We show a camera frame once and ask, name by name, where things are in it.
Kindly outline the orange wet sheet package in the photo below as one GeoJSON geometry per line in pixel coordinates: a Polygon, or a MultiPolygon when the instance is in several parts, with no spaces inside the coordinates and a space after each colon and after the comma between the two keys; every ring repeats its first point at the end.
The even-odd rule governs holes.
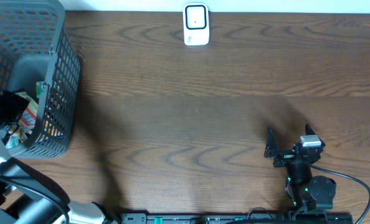
{"type": "Polygon", "coordinates": [[[38,103],[34,101],[26,92],[22,91],[16,95],[25,98],[29,101],[26,110],[23,112],[19,124],[24,130],[31,130],[34,128],[37,119],[38,103]]]}

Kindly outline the green Kleenex tissue pack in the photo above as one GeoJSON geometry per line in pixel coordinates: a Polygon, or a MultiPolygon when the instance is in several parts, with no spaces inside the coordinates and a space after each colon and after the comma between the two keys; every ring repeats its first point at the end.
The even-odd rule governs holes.
{"type": "Polygon", "coordinates": [[[13,135],[10,136],[6,148],[14,148],[19,145],[21,145],[25,140],[27,140],[27,136],[25,133],[14,133],[13,135]]]}

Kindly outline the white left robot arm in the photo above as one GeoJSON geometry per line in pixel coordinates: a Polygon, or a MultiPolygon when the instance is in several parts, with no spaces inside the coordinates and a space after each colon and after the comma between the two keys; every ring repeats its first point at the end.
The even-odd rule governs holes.
{"type": "Polygon", "coordinates": [[[120,218],[95,202],[69,199],[55,181],[11,156],[4,140],[28,104],[9,91],[0,94],[0,223],[120,223],[120,218]]]}

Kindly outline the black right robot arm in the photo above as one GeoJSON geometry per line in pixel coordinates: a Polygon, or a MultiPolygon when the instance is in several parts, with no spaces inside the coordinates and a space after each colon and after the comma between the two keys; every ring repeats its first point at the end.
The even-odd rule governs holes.
{"type": "Polygon", "coordinates": [[[307,213],[325,213],[333,208],[336,182],[322,175],[312,175],[311,165],[321,159],[326,144],[315,134],[309,124],[305,134],[292,149],[280,149],[271,129],[268,130],[264,157],[273,159],[275,168],[284,167],[288,177],[285,191],[293,200],[292,219],[307,213]]]}

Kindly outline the dark grey plastic mesh basket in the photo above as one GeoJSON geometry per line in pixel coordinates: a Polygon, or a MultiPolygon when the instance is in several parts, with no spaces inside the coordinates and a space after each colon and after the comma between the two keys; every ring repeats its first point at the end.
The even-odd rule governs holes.
{"type": "Polygon", "coordinates": [[[81,64],[64,22],[59,1],[0,1],[0,94],[23,90],[38,102],[35,127],[12,156],[50,159],[68,149],[81,64]]]}

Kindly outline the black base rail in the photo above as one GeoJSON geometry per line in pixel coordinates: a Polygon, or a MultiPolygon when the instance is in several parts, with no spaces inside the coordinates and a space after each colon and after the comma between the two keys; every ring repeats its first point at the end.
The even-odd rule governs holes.
{"type": "Polygon", "coordinates": [[[251,223],[328,223],[350,224],[353,222],[351,215],[297,215],[289,218],[282,214],[251,213],[246,214],[145,214],[122,213],[123,224],[251,224],[251,223]]]}

